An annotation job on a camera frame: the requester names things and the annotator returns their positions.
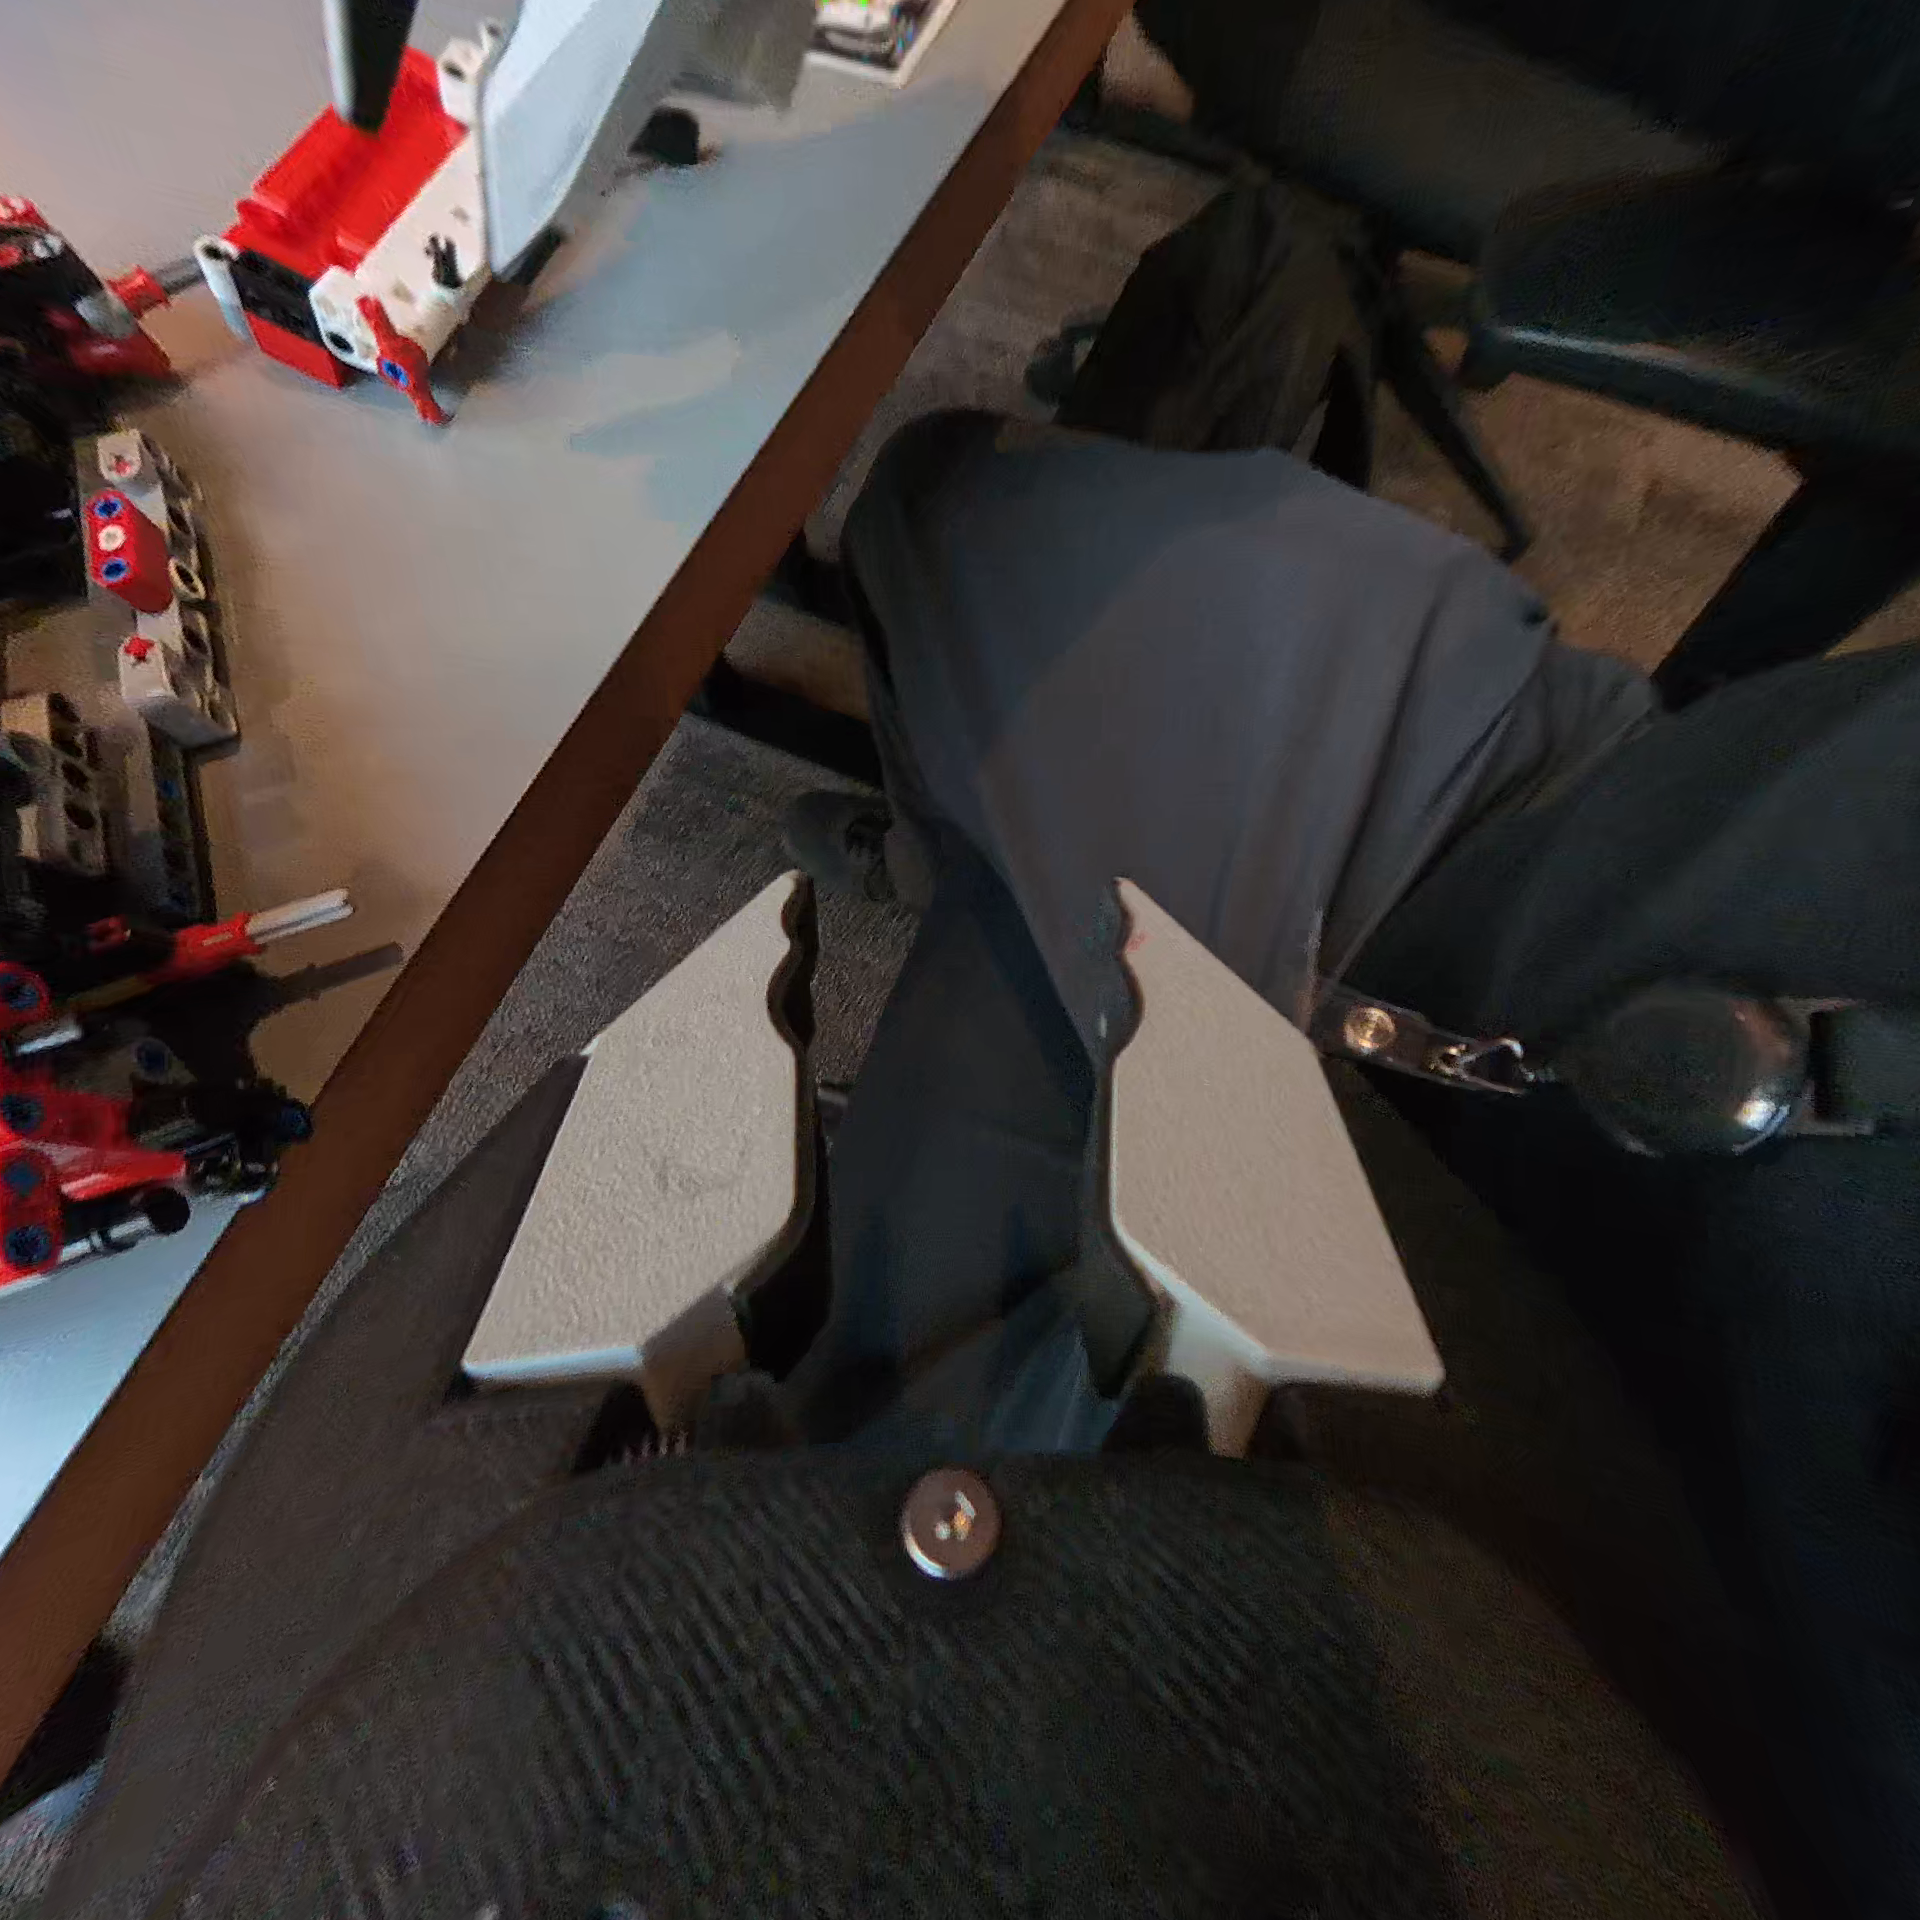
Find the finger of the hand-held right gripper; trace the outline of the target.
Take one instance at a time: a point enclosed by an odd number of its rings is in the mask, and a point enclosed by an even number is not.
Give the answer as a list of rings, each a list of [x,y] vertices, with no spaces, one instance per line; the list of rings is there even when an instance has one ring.
[[[517,5],[477,92],[492,278],[579,222],[703,35],[703,3]]]
[[[323,43],[336,116],[376,135],[409,53],[416,3],[323,3]]]

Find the black office chair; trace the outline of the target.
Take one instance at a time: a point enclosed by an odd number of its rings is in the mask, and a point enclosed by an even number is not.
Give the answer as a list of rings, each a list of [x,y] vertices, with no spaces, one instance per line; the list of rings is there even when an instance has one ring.
[[[1089,109],[1472,273],[1405,412],[1530,539],[1457,388],[1509,376],[1779,455],[1789,501],[1653,681],[1813,661],[1917,585],[1913,3],[1127,3],[1185,106]]]

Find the red white brick subassembly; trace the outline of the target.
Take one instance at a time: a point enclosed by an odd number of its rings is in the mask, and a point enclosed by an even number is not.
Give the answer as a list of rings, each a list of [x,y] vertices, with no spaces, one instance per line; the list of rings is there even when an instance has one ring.
[[[345,388],[375,376],[423,423],[442,349],[492,281],[477,95],[505,28],[482,19],[427,56],[399,48],[376,128],[323,106],[193,243],[229,328],[269,359]]]

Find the black bag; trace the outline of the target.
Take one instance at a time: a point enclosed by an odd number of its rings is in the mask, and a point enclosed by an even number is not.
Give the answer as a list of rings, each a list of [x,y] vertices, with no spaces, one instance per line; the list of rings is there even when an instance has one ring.
[[[1289,451],[1370,491],[1382,313],[1379,251],[1346,209],[1276,181],[1230,183],[1027,376],[1062,376],[1060,429],[1189,455]]]

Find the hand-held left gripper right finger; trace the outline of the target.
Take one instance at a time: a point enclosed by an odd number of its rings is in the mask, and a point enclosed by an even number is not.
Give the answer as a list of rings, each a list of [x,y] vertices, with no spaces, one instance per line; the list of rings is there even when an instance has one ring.
[[[1120,878],[1103,1231],[1143,1298],[1133,1378],[1242,1455],[1273,1392],[1430,1401],[1445,1365],[1307,1038]]]

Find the person's dark shoe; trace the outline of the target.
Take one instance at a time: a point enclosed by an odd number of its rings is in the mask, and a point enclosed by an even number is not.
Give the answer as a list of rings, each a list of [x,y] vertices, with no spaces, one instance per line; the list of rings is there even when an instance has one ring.
[[[890,808],[875,795],[805,792],[779,813],[789,862],[820,893],[855,903],[896,905],[900,889],[887,868]]]

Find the sticker sheet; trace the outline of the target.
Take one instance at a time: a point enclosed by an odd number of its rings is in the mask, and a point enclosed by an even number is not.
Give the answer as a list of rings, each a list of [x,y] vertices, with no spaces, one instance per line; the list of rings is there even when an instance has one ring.
[[[957,3],[813,3],[809,61],[903,86]]]

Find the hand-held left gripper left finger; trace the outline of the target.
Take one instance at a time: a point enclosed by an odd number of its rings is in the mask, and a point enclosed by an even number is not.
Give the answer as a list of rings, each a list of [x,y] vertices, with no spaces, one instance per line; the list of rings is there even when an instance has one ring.
[[[690,1425],[747,1369],[820,1188],[817,905],[786,871],[640,995],[579,1075],[460,1356],[480,1392],[630,1385]]]

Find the toy brick race car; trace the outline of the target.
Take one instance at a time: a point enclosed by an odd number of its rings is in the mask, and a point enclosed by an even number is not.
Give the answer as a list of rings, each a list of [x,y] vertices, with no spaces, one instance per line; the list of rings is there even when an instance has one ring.
[[[236,746],[202,501],[126,388],[180,272],[99,278],[3,199],[3,1291],[255,1203],[310,1138],[255,1029],[387,968],[263,953],[343,889],[223,913],[202,762]]]

